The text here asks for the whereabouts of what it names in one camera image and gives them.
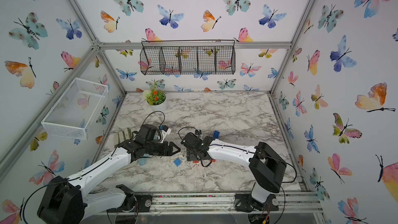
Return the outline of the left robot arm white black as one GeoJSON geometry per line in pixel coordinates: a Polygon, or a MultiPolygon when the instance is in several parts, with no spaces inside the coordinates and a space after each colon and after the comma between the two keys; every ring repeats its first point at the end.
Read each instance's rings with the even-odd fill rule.
{"type": "Polygon", "coordinates": [[[171,133],[166,125],[143,124],[133,137],[120,143],[108,155],[67,178],[57,176],[46,186],[37,216],[47,224],[78,224],[103,211],[136,212],[135,192],[125,185],[90,195],[106,178],[144,155],[170,157],[180,152],[173,142],[165,141],[171,133]]]}

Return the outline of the dark blue square lego brick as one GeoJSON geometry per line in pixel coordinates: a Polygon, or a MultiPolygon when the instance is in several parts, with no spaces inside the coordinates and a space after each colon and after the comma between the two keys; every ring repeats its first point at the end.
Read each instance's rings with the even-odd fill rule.
{"type": "Polygon", "coordinates": [[[219,139],[219,137],[220,137],[220,132],[219,132],[219,131],[214,131],[213,137],[216,138],[216,139],[219,139]]]}

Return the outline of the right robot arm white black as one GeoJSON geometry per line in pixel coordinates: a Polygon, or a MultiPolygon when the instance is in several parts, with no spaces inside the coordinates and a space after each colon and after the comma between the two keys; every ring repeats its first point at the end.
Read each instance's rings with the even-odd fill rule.
{"type": "Polygon", "coordinates": [[[189,160],[224,160],[249,168],[256,180],[251,197],[258,203],[265,203],[271,195],[281,190],[287,163],[264,142],[259,142],[256,146],[242,146],[211,136],[201,140],[193,133],[188,133],[181,145],[189,153],[189,160]]]}

